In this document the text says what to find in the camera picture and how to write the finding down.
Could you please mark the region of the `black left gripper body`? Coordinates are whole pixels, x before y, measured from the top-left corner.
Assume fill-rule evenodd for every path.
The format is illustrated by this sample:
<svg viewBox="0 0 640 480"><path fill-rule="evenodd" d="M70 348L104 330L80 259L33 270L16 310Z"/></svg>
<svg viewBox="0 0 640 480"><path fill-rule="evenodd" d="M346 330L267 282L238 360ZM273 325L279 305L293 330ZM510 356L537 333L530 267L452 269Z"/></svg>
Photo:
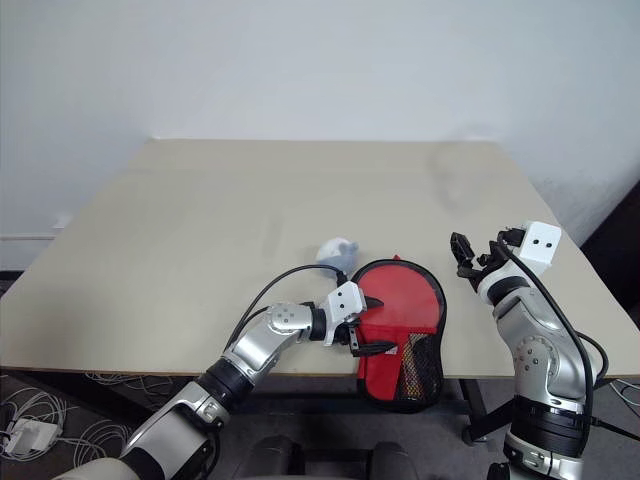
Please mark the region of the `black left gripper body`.
<svg viewBox="0 0 640 480"><path fill-rule="evenodd" d="M347 346L351 353L360 353L361 347L357 335L360 318L354 317L338 325L335 329L333 343Z"/></svg>

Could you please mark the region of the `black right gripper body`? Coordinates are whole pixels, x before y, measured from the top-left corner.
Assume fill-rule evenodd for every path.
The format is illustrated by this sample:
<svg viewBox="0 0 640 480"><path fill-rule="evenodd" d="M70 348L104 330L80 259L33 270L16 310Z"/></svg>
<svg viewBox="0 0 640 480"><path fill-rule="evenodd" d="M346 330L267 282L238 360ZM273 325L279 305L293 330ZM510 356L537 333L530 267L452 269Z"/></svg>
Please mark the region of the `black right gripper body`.
<svg viewBox="0 0 640 480"><path fill-rule="evenodd" d="M489 242L489 252L477 258L483 274L502 268L514 257L513 250L523 241L522 228L509 228L498 232L495 240Z"/></svg>

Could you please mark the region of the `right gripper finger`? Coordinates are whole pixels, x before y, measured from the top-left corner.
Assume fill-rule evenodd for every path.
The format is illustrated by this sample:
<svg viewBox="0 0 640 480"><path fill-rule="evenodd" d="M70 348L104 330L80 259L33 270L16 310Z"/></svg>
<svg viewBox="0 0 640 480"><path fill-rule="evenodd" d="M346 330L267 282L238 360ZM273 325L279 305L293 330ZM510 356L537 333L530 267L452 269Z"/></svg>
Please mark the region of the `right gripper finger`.
<svg viewBox="0 0 640 480"><path fill-rule="evenodd" d="M450 236L451 252L458 264L472 264L475 253L468 238L461 233L452 232Z"/></svg>
<svg viewBox="0 0 640 480"><path fill-rule="evenodd" d="M466 279L474 291L478 290L478 285L482 281L482 271L476 269L471 260L459 263L456 274L458 277Z"/></svg>

